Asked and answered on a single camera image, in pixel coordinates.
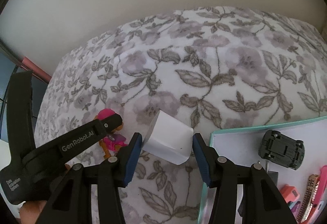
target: bed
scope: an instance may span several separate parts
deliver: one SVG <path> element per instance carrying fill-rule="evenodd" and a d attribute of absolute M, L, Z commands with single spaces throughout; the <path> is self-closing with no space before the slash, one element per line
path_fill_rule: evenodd
<path fill-rule="evenodd" d="M 326 57 L 317 29 L 275 13 L 199 7 L 148 16 L 62 58 L 41 105 L 36 144 L 89 122 L 103 108 L 122 116 L 120 133 L 128 139 L 145 134 L 161 109 L 207 142 L 216 129 L 323 116 Z M 102 160 L 94 145 L 70 164 Z M 194 223 L 201 188 L 194 157 L 176 166 L 142 152 L 133 181 L 120 190 L 126 222 Z M 96 189 L 92 199 L 98 223 Z"/>

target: white paper box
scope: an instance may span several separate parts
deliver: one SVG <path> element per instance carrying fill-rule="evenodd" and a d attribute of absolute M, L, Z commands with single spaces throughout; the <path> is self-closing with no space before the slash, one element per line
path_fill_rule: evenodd
<path fill-rule="evenodd" d="M 179 165 L 191 155 L 192 136 L 191 127 L 160 110 L 151 121 L 142 149 Z"/>

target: finger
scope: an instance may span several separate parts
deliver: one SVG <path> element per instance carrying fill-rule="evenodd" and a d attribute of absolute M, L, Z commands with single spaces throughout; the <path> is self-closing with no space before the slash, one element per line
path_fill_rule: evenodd
<path fill-rule="evenodd" d="M 46 201 L 25 202 L 19 210 L 22 224 L 35 224 L 42 212 Z"/>

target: floral bedspread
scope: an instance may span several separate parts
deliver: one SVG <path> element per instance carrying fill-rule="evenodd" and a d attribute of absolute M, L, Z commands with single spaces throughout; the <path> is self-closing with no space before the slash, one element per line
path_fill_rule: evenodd
<path fill-rule="evenodd" d="M 327 45 L 313 26 L 277 14 L 206 7 L 149 16 L 62 58 L 41 105 L 36 144 L 103 108 L 122 116 L 128 139 L 145 135 L 161 109 L 207 142 L 217 129 L 326 115 L 326 62 Z M 103 155 L 95 144 L 70 163 L 94 165 Z M 132 182 L 120 190 L 126 223 L 195 223 L 201 189 L 194 157 L 176 166 L 142 152 Z"/>

